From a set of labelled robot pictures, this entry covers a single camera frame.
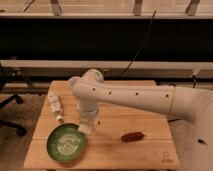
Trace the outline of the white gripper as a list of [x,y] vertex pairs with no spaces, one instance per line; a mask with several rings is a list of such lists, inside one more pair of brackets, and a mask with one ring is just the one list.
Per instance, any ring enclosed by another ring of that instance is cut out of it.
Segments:
[[78,115],[79,115],[79,125],[80,124],[89,124],[94,126],[95,119],[97,118],[99,114],[99,109],[96,108],[92,111],[85,111],[81,108],[77,109]]

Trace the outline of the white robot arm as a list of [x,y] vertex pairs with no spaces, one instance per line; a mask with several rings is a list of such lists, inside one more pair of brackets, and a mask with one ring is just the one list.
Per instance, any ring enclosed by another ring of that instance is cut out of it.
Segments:
[[71,77],[67,84],[78,99],[81,131],[90,134],[94,130],[99,102],[174,116],[195,126],[188,171],[213,171],[213,90],[107,84],[96,69]]

